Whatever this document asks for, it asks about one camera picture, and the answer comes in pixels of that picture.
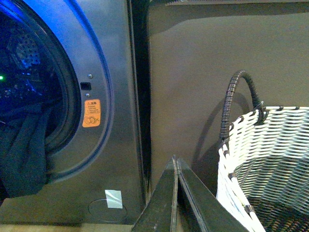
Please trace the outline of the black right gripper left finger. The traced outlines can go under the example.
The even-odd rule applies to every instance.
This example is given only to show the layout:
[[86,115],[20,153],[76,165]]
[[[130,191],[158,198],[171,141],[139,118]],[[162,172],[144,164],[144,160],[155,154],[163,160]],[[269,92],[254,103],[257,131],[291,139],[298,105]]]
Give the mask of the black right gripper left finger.
[[175,232],[177,229],[178,169],[175,157],[165,169],[133,232]]

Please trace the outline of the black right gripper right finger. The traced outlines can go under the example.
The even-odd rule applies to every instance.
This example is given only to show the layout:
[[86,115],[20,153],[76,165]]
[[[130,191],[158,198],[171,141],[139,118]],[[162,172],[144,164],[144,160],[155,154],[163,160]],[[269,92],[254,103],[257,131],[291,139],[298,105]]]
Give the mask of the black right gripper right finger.
[[184,232],[246,232],[183,159],[177,159],[178,206]]

